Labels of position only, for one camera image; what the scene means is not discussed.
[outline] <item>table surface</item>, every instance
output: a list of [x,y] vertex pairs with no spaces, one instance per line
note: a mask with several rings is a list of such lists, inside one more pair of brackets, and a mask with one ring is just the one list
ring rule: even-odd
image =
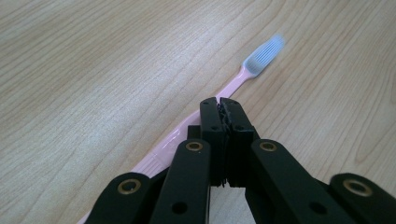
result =
[[[0,222],[77,222],[274,34],[232,96],[259,135],[396,196],[396,1],[3,0]],[[244,191],[212,189],[210,221],[254,222]]]

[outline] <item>pink toothbrush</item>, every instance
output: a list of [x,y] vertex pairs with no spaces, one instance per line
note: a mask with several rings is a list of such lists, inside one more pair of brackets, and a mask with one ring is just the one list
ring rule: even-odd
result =
[[[230,97],[246,80],[258,76],[282,50],[283,45],[282,36],[275,35],[254,50],[242,63],[239,74],[216,95],[218,101],[220,97]],[[200,114],[199,110],[196,110],[181,121],[131,172],[153,177],[167,168],[172,162],[178,144],[186,140],[188,126],[199,123]]]

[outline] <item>white bristles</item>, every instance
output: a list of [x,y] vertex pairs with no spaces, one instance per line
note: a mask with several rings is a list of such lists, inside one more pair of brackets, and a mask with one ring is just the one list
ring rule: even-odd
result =
[[284,40],[281,35],[274,35],[270,40],[259,46],[242,63],[254,76],[257,76],[265,66],[283,49]]

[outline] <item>toothbrush head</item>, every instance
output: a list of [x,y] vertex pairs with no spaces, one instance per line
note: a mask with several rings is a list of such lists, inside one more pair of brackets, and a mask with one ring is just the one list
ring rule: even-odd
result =
[[254,77],[258,76],[265,66],[283,49],[284,40],[281,35],[274,35],[267,42],[253,51],[242,63]]

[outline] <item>wood grain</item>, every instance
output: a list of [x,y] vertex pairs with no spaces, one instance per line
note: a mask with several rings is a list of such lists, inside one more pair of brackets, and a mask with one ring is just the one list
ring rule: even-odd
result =
[[[1,0],[0,222],[77,222],[276,33],[233,99],[312,176],[396,196],[395,1]],[[210,221],[253,222],[244,191]]]

